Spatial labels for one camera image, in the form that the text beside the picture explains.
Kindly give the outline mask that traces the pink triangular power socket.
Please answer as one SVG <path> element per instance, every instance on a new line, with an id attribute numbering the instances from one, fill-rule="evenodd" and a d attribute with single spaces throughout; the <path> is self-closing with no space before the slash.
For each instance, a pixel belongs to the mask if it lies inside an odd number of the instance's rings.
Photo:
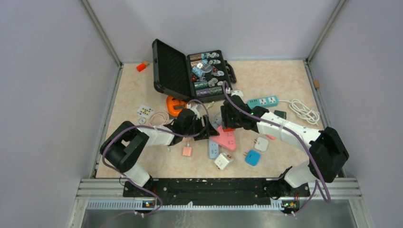
<path id="1" fill-rule="evenodd" d="M 236 150 L 236 140 L 234 131 L 225 132 L 222 126 L 217 128 L 218 136 L 211 136 L 209 139 L 217 143 L 219 146 L 231 152 Z"/>

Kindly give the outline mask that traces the dark green cube plug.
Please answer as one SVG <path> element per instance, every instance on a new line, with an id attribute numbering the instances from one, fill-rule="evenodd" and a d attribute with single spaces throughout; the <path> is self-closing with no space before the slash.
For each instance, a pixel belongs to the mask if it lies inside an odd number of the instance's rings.
<path id="1" fill-rule="evenodd" d="M 274 114 L 280 118 L 286 119 L 287 118 L 287 112 L 285 111 L 279 111 L 279 110 L 275 110 Z"/>

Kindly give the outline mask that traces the white charger plug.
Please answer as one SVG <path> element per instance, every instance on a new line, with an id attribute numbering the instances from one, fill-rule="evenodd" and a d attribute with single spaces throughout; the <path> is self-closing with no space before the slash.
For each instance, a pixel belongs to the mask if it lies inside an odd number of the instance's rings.
<path id="1" fill-rule="evenodd" d="M 269 146 L 269 141 L 266 138 L 258 137 L 254 140 L 254 149 L 260 152 L 265 152 Z"/>

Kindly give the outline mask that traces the light blue power strip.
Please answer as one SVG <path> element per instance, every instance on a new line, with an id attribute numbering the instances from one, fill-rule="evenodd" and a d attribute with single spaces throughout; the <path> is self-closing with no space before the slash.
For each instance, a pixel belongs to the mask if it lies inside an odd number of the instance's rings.
<path id="1" fill-rule="evenodd" d="M 219 145 L 212 140 L 209 140 L 208 142 L 208 150 L 208 155 L 210 159 L 216 159 L 220 153 Z"/>

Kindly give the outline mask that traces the pink charger plug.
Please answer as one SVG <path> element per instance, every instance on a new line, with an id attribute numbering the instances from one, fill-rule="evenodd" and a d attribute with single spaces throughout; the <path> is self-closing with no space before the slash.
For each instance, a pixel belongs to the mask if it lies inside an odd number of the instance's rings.
<path id="1" fill-rule="evenodd" d="M 266 135 L 266 137 L 271 139 L 271 140 L 276 140 L 277 139 L 275 136 L 272 136 L 272 135 Z"/>

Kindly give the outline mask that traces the blue charger plug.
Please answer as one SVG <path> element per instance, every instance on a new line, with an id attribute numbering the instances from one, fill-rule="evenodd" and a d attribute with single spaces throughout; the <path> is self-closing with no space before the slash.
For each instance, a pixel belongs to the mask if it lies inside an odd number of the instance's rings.
<path id="1" fill-rule="evenodd" d="M 245 157 L 244 161 L 250 166 L 256 166 L 261 158 L 261 154 L 255 150 L 249 150 L 248 152 L 245 152 L 243 155 Z"/>

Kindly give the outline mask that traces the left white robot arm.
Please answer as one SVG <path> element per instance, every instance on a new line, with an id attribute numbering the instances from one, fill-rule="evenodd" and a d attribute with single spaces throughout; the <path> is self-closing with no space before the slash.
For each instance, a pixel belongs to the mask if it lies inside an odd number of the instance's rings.
<path id="1" fill-rule="evenodd" d="M 148 146 L 173 146 L 183 138 L 195 141 L 218 136 L 207 114 L 200 115 L 198 107 L 182 109 L 170 123 L 158 126 L 135 125 L 122 122 L 100 148 L 101 161 L 134 183 L 140 196 L 152 192 L 150 174 L 137 162 Z"/>

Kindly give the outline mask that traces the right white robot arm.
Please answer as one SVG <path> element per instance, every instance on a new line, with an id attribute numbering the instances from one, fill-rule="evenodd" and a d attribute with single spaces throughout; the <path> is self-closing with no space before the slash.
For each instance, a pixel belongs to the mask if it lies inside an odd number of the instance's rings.
<path id="1" fill-rule="evenodd" d="M 312 181 L 332 183 L 349 158 L 338 132 L 301 126 L 256 106 L 250 109 L 238 95 L 225 95 L 221 106 L 222 123 L 229 128 L 242 128 L 271 135 L 305 152 L 309 160 L 287 169 L 280 177 L 279 191 L 291 196 L 298 187 Z"/>

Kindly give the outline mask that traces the red cube plug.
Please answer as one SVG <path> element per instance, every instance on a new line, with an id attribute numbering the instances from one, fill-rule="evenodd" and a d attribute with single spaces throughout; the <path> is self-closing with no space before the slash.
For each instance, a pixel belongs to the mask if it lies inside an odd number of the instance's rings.
<path id="1" fill-rule="evenodd" d="M 224 132 L 233 132 L 233 131 L 235 131 L 236 129 L 230 128 L 230 127 L 224 127 L 224 126 L 222 126 L 222 130 L 223 130 Z"/>

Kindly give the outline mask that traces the small salmon charger plug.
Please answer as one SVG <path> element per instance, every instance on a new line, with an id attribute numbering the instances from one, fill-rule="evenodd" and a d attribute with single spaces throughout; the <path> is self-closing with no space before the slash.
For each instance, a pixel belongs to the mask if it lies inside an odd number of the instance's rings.
<path id="1" fill-rule="evenodd" d="M 189 143 L 187 143 L 182 150 L 182 156 L 184 157 L 192 157 L 192 147 Z"/>

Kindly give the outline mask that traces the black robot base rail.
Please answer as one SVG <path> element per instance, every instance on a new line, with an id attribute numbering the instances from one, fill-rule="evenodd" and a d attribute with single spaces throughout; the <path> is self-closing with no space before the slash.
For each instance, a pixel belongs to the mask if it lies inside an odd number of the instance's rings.
<path id="1" fill-rule="evenodd" d="M 125 182 L 123 196 L 159 196 L 165 206 L 252 206 L 269 205 L 274 200 L 310 196 L 309 186 L 292 188 L 285 181 L 269 178 L 154 178 L 140 190 Z"/>

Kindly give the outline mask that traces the white cartoon plug adapter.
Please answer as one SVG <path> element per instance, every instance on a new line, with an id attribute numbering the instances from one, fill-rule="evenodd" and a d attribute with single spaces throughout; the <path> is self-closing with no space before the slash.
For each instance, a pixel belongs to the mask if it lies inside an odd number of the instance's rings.
<path id="1" fill-rule="evenodd" d="M 234 158 L 231 154 L 227 152 L 222 152 L 218 155 L 218 157 L 214 160 L 214 164 L 218 167 L 220 170 L 226 169 L 232 162 L 234 161 Z"/>

